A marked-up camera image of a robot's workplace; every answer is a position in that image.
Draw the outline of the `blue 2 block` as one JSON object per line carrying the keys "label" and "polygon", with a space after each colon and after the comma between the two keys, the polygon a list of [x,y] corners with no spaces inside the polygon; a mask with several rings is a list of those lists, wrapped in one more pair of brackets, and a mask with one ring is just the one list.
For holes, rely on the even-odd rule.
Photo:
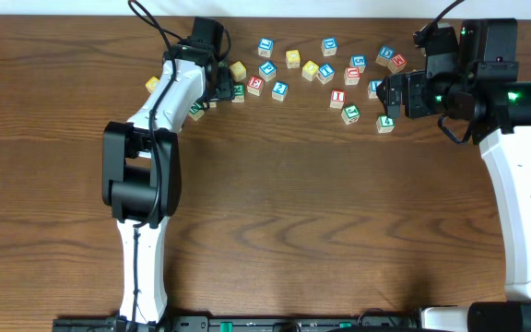
{"label": "blue 2 block", "polygon": [[272,88],[272,98],[276,101],[283,101],[288,94],[289,86],[281,81],[277,81]]}

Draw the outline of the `red I block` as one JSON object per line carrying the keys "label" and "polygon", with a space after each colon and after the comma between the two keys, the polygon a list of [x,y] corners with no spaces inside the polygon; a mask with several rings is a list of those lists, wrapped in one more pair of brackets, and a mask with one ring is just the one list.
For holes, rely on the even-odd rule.
{"label": "red I block", "polygon": [[333,89],[331,91],[330,108],[342,109],[346,100],[344,90]]}

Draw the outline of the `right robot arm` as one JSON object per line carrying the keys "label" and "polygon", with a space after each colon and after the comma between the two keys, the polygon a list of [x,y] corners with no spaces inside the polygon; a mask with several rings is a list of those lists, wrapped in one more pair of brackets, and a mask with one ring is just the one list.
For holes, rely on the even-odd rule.
{"label": "right robot arm", "polygon": [[464,120],[494,189],[505,252],[505,298],[427,307],[425,331],[531,331],[531,82],[519,80],[517,22],[468,19],[459,29],[431,23],[414,36],[420,71],[387,76],[377,95],[386,115]]}

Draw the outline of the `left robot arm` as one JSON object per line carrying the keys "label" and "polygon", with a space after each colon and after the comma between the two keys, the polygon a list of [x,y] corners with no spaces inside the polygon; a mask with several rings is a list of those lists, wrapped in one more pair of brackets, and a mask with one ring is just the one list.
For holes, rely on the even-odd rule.
{"label": "left robot arm", "polygon": [[220,75],[225,56],[218,46],[198,42],[166,51],[147,101],[103,131],[102,200],[122,240],[119,321],[127,331],[156,328],[166,311],[166,232],[182,192],[178,134],[194,107],[218,95],[221,83],[232,83]]}

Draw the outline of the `green R block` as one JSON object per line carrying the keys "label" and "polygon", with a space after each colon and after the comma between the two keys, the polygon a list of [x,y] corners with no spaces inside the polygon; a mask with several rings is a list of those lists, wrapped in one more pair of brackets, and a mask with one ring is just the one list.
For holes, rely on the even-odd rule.
{"label": "green R block", "polygon": [[235,84],[234,86],[234,98],[231,100],[235,103],[244,102],[245,87],[243,84]]}

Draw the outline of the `yellow S block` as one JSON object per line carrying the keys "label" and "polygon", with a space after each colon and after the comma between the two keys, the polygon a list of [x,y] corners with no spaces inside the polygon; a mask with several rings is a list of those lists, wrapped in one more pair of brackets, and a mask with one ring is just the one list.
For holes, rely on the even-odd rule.
{"label": "yellow S block", "polygon": [[241,61],[231,64],[229,70],[235,82],[241,82],[247,77],[247,69]]}

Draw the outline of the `red E block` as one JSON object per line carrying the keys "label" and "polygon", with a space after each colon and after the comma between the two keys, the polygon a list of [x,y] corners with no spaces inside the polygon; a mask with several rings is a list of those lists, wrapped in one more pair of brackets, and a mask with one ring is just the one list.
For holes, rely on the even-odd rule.
{"label": "red E block", "polygon": [[265,81],[262,78],[250,76],[247,81],[246,88],[250,94],[260,96],[263,91],[264,85]]}

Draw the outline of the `red M block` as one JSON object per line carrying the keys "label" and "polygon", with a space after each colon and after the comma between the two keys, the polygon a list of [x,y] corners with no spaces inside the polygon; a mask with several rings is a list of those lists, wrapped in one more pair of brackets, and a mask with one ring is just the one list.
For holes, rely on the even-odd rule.
{"label": "red M block", "polygon": [[387,68],[392,74],[401,72],[407,65],[407,59],[401,53],[395,54],[388,62]]}

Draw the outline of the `green N block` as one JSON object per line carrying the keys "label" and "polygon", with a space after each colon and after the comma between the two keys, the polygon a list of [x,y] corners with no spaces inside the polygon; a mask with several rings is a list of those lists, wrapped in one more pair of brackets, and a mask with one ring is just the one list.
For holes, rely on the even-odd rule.
{"label": "green N block", "polygon": [[202,104],[195,102],[188,112],[188,116],[194,121],[198,121],[205,114]]}

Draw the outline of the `green 4 block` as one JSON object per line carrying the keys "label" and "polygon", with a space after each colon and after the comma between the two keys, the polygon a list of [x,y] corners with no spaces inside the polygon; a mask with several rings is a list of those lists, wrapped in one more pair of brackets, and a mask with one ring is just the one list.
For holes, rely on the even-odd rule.
{"label": "green 4 block", "polygon": [[380,115],[376,121],[376,128],[379,134],[390,133],[395,128],[395,120],[386,115]]}

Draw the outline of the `blue L block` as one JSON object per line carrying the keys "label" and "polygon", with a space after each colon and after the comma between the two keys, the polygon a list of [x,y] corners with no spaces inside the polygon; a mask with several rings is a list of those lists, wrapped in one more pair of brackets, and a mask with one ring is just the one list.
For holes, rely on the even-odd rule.
{"label": "blue L block", "polygon": [[371,80],[368,85],[368,98],[369,99],[377,99],[377,89],[378,86],[382,83],[381,80]]}

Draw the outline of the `blue P block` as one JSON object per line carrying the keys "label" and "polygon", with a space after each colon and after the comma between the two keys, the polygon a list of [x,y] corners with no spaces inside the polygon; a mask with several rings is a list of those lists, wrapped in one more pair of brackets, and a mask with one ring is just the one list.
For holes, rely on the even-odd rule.
{"label": "blue P block", "polygon": [[268,82],[276,76],[277,68],[271,61],[266,61],[259,66],[259,75]]}

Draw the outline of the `blue D block right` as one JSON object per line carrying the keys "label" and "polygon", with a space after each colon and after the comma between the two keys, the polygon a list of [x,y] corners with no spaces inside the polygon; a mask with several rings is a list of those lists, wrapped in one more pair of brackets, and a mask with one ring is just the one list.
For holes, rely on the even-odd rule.
{"label": "blue D block right", "polygon": [[381,66],[388,66],[390,60],[395,54],[395,50],[388,46],[382,46],[377,57],[375,60],[375,63]]}

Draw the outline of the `blue d block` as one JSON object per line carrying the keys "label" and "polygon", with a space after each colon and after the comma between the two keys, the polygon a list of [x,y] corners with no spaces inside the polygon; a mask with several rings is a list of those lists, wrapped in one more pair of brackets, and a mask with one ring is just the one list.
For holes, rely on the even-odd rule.
{"label": "blue d block", "polygon": [[334,37],[322,39],[322,54],[325,57],[334,56],[338,48],[337,41]]}
{"label": "blue d block", "polygon": [[381,66],[388,66],[390,60],[395,54],[395,50],[388,46],[382,46],[377,57],[375,60],[375,63]]}

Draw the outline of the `blue block top centre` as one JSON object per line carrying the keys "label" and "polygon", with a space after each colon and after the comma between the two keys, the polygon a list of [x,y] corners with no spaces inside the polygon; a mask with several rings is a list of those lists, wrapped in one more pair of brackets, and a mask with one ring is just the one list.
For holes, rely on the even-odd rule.
{"label": "blue block top centre", "polygon": [[273,52],[274,41],[267,38],[261,38],[258,44],[258,55],[270,58]]}

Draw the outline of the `blue 5 block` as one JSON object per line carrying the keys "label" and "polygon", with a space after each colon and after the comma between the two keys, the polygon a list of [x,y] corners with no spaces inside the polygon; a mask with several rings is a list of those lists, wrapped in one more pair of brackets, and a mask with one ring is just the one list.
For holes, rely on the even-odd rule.
{"label": "blue 5 block", "polygon": [[355,54],[350,57],[349,65],[356,67],[360,73],[363,73],[367,66],[367,59],[364,54]]}

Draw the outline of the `red U block right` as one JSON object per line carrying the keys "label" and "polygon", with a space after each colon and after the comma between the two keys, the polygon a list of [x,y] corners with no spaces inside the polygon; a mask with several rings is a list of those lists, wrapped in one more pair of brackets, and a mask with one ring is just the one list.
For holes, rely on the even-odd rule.
{"label": "red U block right", "polygon": [[360,81],[360,70],[357,67],[348,66],[344,73],[344,80],[348,86],[357,85]]}

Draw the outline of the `green J block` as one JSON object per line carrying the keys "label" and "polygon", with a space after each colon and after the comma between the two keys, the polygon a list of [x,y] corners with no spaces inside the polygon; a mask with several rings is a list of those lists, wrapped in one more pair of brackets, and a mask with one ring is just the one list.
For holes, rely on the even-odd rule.
{"label": "green J block", "polygon": [[355,104],[345,106],[341,111],[341,118],[346,125],[356,123],[360,118],[360,109]]}

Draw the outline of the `yellow block far left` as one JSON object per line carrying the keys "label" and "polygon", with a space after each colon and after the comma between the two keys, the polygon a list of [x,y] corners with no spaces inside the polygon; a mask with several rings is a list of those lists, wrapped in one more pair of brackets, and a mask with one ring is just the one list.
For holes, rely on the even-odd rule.
{"label": "yellow block far left", "polygon": [[149,94],[153,93],[159,83],[160,83],[160,80],[157,77],[150,78],[145,84],[148,93]]}

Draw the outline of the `yellow block top centre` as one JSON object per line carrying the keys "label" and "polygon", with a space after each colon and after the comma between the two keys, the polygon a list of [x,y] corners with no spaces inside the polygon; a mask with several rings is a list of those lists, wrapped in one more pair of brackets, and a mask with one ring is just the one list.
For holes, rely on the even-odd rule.
{"label": "yellow block top centre", "polygon": [[288,69],[299,68],[301,65],[301,55],[298,50],[286,51],[286,65]]}

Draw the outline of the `yellow O block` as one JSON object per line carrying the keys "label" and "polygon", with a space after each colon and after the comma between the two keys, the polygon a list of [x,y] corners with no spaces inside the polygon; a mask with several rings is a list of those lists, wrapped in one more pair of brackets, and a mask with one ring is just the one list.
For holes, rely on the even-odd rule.
{"label": "yellow O block", "polygon": [[319,65],[314,61],[309,60],[302,67],[301,75],[308,81],[313,81],[318,74]]}

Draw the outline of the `blue T block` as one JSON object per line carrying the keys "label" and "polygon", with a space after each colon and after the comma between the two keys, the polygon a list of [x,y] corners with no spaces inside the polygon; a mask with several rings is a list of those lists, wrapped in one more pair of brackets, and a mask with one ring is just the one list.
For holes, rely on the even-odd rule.
{"label": "blue T block", "polygon": [[321,84],[325,85],[334,78],[335,72],[335,69],[329,63],[325,63],[318,68],[317,78]]}

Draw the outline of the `blue D block top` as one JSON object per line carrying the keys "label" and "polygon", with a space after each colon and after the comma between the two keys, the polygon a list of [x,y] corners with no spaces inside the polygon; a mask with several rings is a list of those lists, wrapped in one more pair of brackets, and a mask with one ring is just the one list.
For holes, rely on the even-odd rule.
{"label": "blue D block top", "polygon": [[322,39],[322,54],[325,57],[334,56],[338,48],[337,41],[334,37]]}

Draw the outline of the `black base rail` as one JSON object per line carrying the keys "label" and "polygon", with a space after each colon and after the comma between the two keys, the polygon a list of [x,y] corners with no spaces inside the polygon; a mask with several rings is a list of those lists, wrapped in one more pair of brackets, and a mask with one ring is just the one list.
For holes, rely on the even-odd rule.
{"label": "black base rail", "polygon": [[[118,332],[127,331],[131,323],[123,317],[55,319],[53,332]],[[390,316],[372,312],[362,318],[350,317],[278,317],[238,318],[207,317],[201,315],[174,316],[161,322],[137,323],[136,331],[162,332],[319,332],[363,328],[368,331],[420,331],[418,319],[407,316]]]}

